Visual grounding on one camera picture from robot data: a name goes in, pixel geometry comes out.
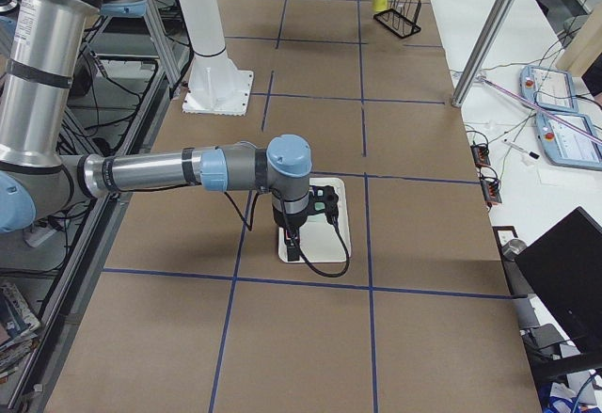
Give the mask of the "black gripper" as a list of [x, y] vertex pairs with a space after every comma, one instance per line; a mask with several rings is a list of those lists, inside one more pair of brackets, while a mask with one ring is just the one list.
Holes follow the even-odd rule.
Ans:
[[272, 195], [273, 218], [275, 223], [285, 229], [289, 225], [292, 231], [284, 231], [284, 244], [286, 247], [286, 261], [299, 261], [299, 237], [296, 229], [300, 229], [313, 213], [313, 199], [311, 194], [306, 194], [299, 200], [282, 201], [279, 195]]

